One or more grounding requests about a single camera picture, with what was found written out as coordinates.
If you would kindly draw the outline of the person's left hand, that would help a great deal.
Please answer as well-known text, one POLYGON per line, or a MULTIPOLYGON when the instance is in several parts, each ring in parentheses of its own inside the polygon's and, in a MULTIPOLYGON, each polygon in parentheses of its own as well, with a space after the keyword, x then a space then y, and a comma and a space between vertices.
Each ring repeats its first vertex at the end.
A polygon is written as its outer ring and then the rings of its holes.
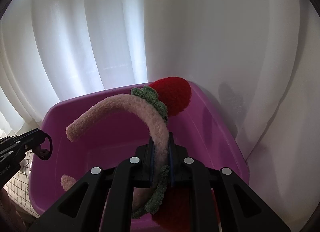
POLYGON ((1 189, 1 229, 5 231, 27 231, 25 223, 17 212, 13 202, 8 196, 7 191, 1 189))

